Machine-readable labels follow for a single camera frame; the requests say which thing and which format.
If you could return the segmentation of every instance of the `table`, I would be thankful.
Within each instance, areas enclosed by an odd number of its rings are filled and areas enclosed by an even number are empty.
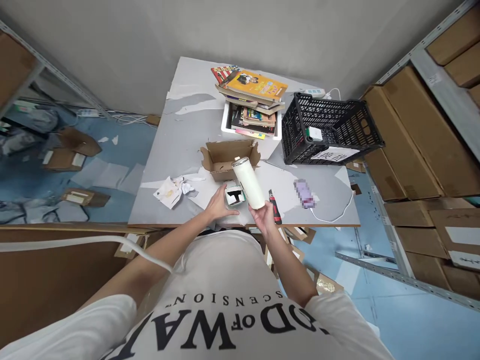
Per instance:
[[[188,57],[180,58],[143,172],[142,184],[162,181],[169,176],[175,178],[184,174],[196,173],[202,166],[203,156],[200,147],[204,147],[207,142],[224,140],[220,125],[225,98],[216,90],[215,78],[210,70],[224,65],[228,64]],[[264,71],[261,73],[288,84],[287,93],[283,98],[287,105],[292,101],[294,92],[318,88],[318,86],[303,83],[297,79],[281,77]],[[298,206],[282,215],[284,226],[360,226],[355,197],[346,208],[352,190],[345,166],[285,165],[282,144],[278,145],[266,161],[290,172],[298,179],[306,180],[312,193],[318,196],[318,202],[314,209],[317,218],[333,220],[345,210],[340,219],[329,223],[315,219],[309,210],[301,207],[300,200],[298,200]],[[154,191],[155,188],[140,186],[128,221],[129,225],[176,227],[201,211],[185,195],[182,195],[180,201],[170,210],[153,196]],[[278,192],[277,188],[273,193],[277,200]],[[246,216],[248,217],[247,224],[253,225],[254,221],[250,214],[248,213]]]

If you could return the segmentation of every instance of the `gray wall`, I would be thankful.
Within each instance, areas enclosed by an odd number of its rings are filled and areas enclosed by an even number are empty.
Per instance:
[[[161,114],[180,56],[358,96],[460,3],[3,0],[0,10],[109,108]]]

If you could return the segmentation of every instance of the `white styrofoam box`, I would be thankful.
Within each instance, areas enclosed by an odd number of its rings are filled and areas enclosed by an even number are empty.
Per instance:
[[[276,127],[275,134],[273,134],[274,136],[265,136],[265,138],[262,140],[236,133],[235,129],[227,128],[229,108],[230,102],[225,101],[225,107],[223,108],[223,118],[221,119],[222,139],[225,141],[254,139],[258,143],[258,152],[260,153],[260,159],[269,159],[274,150],[282,141],[282,112],[276,112]]]

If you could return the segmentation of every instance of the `white cylindrical bottle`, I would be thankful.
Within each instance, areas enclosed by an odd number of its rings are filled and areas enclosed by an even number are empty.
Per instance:
[[[231,164],[231,167],[240,182],[240,186],[245,193],[248,203],[252,209],[262,208],[265,206],[265,197],[254,169],[252,168],[252,164],[250,164],[250,159],[248,157],[236,157],[235,160],[236,161]]]

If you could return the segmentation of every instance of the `black plastic basket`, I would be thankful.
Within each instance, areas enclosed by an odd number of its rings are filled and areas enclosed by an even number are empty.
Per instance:
[[[320,129],[322,141],[308,137],[308,127]],[[345,165],[385,143],[364,101],[325,100],[296,92],[281,120],[281,145],[288,165]],[[312,159],[329,147],[359,151],[347,156],[337,149]]]

